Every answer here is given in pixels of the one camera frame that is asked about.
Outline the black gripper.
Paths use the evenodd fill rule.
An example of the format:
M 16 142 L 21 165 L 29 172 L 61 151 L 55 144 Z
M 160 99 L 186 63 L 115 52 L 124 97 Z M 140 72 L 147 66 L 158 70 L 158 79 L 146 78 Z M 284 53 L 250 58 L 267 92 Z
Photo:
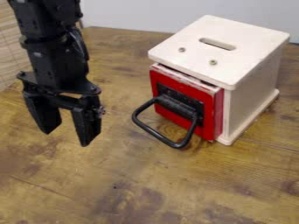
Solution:
M 102 89 L 88 79 L 90 53 L 79 31 L 56 37 L 20 37 L 20 44 L 32 63 L 31 72 L 20 72 L 25 106 L 44 134 L 61 124 L 59 109 L 71 110 L 83 147 L 102 131 Z

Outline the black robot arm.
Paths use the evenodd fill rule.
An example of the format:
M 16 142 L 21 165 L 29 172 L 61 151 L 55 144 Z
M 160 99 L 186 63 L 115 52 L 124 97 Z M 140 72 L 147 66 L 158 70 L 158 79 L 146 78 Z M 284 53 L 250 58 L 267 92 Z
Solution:
M 102 89 L 88 80 L 90 53 L 76 23 L 80 0 L 7 0 L 13 9 L 20 45 L 32 63 L 20 72 L 23 98 L 43 133 L 61 125 L 60 110 L 71 112 L 83 146 L 102 130 Z

